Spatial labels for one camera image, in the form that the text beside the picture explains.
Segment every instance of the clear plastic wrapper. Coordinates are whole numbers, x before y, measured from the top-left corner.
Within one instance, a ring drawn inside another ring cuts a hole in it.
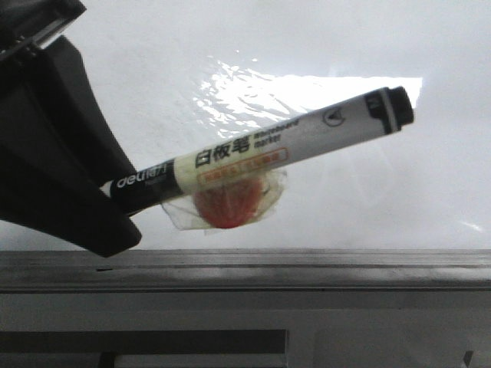
[[[271,213],[285,189],[286,171],[272,170],[162,203],[179,230],[235,228]]]

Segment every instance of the marker barrel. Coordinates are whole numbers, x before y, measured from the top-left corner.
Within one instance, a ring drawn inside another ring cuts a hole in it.
[[[385,87],[109,181],[101,190],[131,214],[398,132],[413,119],[405,89]]]

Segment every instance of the gray frame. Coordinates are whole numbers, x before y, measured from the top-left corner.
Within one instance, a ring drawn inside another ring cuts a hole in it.
[[[491,251],[8,251],[1,292],[491,286]]]

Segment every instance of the marker cap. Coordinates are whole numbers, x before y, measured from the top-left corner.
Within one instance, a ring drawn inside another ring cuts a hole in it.
[[[393,88],[388,91],[389,100],[394,110],[399,130],[403,125],[414,121],[413,108],[407,92],[403,87]]]

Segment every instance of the white surface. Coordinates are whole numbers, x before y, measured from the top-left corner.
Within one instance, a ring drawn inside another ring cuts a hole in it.
[[[83,1],[65,32],[138,169],[385,85],[402,133],[288,167],[275,213],[180,232],[157,206],[137,248],[488,248],[488,2]],[[0,224],[2,248],[75,249]]]

